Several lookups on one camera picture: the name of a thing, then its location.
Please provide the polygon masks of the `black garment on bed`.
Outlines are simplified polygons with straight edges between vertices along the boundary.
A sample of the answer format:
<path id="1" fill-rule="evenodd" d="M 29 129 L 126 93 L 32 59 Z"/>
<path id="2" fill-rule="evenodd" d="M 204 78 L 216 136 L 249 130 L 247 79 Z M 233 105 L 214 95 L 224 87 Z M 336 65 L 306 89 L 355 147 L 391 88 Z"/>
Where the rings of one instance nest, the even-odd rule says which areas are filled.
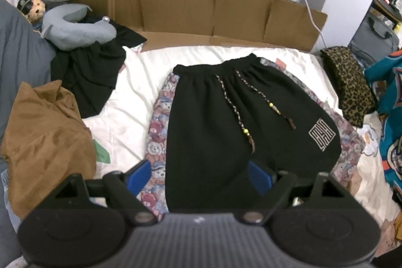
<path id="1" fill-rule="evenodd" d="M 60 80 L 61 86 L 75 96 L 82 118 L 98 115 L 110 98 L 126 60 L 124 47 L 137 47 L 146 41 L 141 34 L 113 20 L 110 23 L 117 30 L 113 40 L 67 52 L 57 49 L 51 61 L 51 80 Z"/>

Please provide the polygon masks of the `black shorts with bear trim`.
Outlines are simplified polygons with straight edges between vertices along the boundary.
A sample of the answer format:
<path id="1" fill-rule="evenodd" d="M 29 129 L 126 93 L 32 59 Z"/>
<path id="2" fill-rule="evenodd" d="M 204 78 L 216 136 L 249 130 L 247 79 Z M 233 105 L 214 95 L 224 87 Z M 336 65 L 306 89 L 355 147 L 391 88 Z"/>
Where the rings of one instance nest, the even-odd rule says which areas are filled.
<path id="1" fill-rule="evenodd" d="M 155 215 L 248 209 L 260 195 L 250 161 L 308 182 L 353 175 L 364 142 L 352 125 L 278 64 L 248 55 L 177 65 L 150 116 L 141 202 Z"/>

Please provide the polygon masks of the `light blue garment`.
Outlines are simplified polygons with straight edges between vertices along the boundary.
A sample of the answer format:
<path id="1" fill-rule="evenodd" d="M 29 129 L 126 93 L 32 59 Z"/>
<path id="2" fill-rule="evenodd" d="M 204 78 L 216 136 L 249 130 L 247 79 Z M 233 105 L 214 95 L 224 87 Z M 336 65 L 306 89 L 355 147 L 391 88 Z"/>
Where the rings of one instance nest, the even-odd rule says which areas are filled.
<path id="1" fill-rule="evenodd" d="M 4 171 L 1 172 L 1 182 L 4 188 L 4 204 L 6 207 L 6 210 L 8 212 L 9 218 L 11 225 L 14 229 L 14 231 L 17 233 L 18 229 L 21 224 L 21 219 L 15 215 L 8 196 L 8 191 L 9 191 L 9 175 L 8 175 L 8 169 L 5 169 Z"/>

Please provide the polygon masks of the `brown cardboard sheet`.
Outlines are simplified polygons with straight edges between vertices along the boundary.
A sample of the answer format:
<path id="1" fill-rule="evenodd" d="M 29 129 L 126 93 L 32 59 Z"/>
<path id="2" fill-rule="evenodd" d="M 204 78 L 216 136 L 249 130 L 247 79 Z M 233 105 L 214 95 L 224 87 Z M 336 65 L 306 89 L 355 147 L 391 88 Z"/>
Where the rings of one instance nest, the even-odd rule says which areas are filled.
<path id="1" fill-rule="evenodd" d="M 73 0 L 146 38 L 143 49 L 186 45 L 313 50 L 327 15 L 288 0 Z"/>

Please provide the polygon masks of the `leopard print cloth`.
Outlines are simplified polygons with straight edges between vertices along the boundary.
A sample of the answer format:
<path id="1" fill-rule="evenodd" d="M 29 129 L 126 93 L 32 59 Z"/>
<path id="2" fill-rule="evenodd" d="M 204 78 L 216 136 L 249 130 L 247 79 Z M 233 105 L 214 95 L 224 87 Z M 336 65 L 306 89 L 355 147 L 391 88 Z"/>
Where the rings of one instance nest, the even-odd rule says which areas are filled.
<path id="1" fill-rule="evenodd" d="M 361 128 L 364 118 L 376 107 L 361 66 L 348 47 L 335 46 L 320 51 L 324 70 L 339 98 L 343 117 Z"/>

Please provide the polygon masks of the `brown garment on bed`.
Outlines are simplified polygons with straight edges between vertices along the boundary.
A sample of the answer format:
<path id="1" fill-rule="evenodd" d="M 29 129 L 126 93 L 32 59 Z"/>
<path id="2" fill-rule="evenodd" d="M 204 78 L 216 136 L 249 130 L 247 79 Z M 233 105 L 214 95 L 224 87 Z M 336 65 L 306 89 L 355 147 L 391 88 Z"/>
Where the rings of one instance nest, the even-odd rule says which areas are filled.
<path id="1" fill-rule="evenodd" d="M 75 96 L 56 80 L 20 85 L 1 144 L 8 199 L 24 219 L 70 174 L 94 178 L 96 153 Z"/>

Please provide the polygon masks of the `small teddy bear toy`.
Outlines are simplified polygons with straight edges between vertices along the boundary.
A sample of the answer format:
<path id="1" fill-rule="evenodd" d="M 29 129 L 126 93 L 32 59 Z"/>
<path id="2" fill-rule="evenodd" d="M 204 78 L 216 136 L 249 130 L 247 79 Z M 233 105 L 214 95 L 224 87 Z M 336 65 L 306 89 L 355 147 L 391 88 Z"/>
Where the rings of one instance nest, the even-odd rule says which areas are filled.
<path id="1" fill-rule="evenodd" d="M 17 8 L 31 24 L 41 22 L 46 13 L 46 5 L 42 0 L 19 0 Z"/>

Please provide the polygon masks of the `cream cartoon bed sheet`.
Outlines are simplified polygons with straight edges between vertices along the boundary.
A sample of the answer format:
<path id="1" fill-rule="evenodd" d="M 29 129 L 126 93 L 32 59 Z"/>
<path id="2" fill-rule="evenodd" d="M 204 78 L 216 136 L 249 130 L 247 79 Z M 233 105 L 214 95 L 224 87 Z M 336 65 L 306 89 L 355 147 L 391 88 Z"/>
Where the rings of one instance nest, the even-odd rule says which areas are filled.
<path id="1" fill-rule="evenodd" d="M 156 224 L 128 224 L 108 207 L 103 176 L 125 173 L 146 160 L 150 116 L 172 70 L 177 65 L 218 65 L 252 54 L 289 71 L 341 115 L 321 62 L 295 49 L 127 50 L 105 106 L 98 115 L 82 119 L 95 146 L 94 178 L 70 174 L 22 219 L 18 242 L 29 266 L 370 267 L 375 255 L 387 252 L 393 238 L 382 231 L 378 217 L 349 193 L 346 186 L 352 177 L 340 183 L 323 171 L 308 182 L 297 176 L 290 206 L 278 209 L 265 224 L 240 221 L 253 205 L 170 212 L 157 216 Z M 363 142 L 359 161 L 367 156 L 368 143 Z"/>

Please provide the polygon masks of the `teal cartoon blanket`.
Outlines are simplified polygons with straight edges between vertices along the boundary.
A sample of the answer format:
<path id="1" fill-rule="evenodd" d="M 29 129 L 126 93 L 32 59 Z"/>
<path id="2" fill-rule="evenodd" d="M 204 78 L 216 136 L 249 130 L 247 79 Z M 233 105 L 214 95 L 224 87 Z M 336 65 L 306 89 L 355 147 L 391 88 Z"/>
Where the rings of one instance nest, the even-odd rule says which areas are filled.
<path id="1" fill-rule="evenodd" d="M 372 91 L 385 83 L 377 101 L 377 113 L 382 121 L 380 155 L 385 181 L 401 198 L 401 50 L 367 68 L 365 79 Z"/>

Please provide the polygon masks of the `grey storage bag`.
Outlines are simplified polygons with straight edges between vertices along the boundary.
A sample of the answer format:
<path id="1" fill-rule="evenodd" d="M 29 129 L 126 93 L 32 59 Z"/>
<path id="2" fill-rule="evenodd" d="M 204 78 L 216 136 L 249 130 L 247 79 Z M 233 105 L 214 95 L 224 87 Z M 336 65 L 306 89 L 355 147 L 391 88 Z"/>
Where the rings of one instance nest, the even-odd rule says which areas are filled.
<path id="1" fill-rule="evenodd" d="M 369 12 L 349 43 L 349 49 L 365 69 L 396 52 L 398 44 L 394 31 Z"/>

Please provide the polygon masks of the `grey neck pillow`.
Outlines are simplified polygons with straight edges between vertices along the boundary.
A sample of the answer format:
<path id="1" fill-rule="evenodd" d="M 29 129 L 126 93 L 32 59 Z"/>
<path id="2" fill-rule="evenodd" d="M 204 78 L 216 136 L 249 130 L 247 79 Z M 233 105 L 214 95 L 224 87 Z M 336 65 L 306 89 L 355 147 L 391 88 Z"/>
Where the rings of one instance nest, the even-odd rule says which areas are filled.
<path id="1" fill-rule="evenodd" d="M 44 14 L 41 38 L 62 51 L 112 41 L 117 36 L 117 30 L 110 24 L 109 18 L 95 23 L 80 23 L 88 11 L 91 11 L 89 6 L 75 3 L 52 8 Z"/>

